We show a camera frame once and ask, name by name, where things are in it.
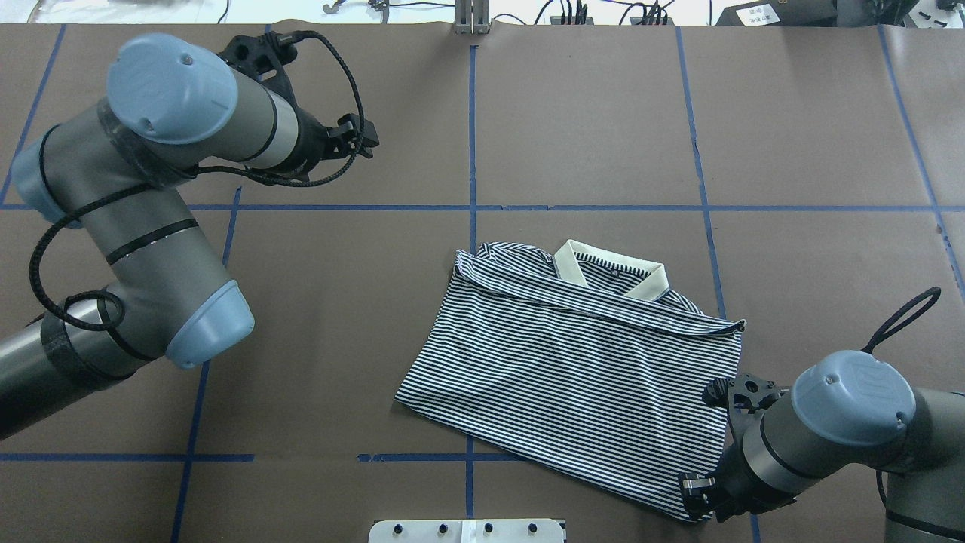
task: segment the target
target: label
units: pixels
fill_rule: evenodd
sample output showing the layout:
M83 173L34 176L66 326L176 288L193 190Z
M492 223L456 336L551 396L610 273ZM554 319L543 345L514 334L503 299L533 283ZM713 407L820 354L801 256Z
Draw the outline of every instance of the label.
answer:
M781 18L778 17L777 12L774 11L774 8L771 7L770 4L744 8L743 10L737 10L736 13L737 16L740 17L740 22L744 23L744 26L763 26L765 24L781 22Z

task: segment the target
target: white wall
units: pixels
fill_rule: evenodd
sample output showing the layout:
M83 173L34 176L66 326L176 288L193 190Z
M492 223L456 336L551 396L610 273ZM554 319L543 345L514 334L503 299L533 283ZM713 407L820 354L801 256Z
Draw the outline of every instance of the white wall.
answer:
M44 22L172 22L213 23L221 15L227 0L46 0L48 7L41 14ZM449 3L452 0L440 0ZM716 0L714 18L725 6L744 3L747 0ZM226 22L275 22L286 18L298 18L312 22L377 23L380 14L369 8L365 0L347 0L337 14L325 14L321 7L334 0L231 0ZM603 0L588 0L589 15L596 24L617 24L625 6ZM25 22L35 0L0 0L0 22ZM490 0L489 13L511 13L527 23L536 18L543 0ZM675 0L668 13L676 24L706 25L708 21L707 0ZM639 14L634 8L631 15ZM549 16L560 13L559 0L546 10L541 24L549 23ZM392 23L447 21L454 18L452 8L393 8ZM511 19L501 18L506 22Z

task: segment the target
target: black and white stripes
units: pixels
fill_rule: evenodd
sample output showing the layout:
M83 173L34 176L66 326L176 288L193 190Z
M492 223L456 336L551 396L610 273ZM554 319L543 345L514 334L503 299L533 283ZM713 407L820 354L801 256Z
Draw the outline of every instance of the black and white stripes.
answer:
M578 253L588 286L518 243L456 255L435 326L396 399L415 412L688 519L676 474L709 472L723 411L703 387L732 376L743 323L673 290L621 293L646 271Z

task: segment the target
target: metal bracket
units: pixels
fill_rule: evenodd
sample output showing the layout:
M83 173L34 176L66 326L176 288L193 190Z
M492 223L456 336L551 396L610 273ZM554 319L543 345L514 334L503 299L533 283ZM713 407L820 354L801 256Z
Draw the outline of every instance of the metal bracket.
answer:
M455 0L457 34L489 34L489 0Z
M711 381L704 388L701 399L707 407L727 409L731 435L738 441L754 422L755 415L774 405L788 390L775 386L773 381L745 373Z
M553 519L378 521L369 543L565 543L566 523Z

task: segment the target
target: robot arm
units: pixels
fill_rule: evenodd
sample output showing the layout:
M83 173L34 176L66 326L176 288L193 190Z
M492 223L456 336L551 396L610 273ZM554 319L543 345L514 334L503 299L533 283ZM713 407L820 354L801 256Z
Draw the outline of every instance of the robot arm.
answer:
M729 409L734 444L713 472L678 477L695 520L783 507L859 463L889 473L886 541L965 541L965 397L912 388L870 353L841 351L786 393L745 374L712 383L704 402Z
M86 228L117 281L61 306L46 299L42 319L0 341L0 439L149 361L191 368L251 332L237 283L174 187L205 171L313 186L293 180L323 159L372 156L378 140L361 109L329 128L295 102L283 65L309 34L239 36L220 57L173 36L135 38L110 69L107 98L15 158L23 200L53 233ZM198 168L207 157L247 169ZM32 284L42 294L38 275Z

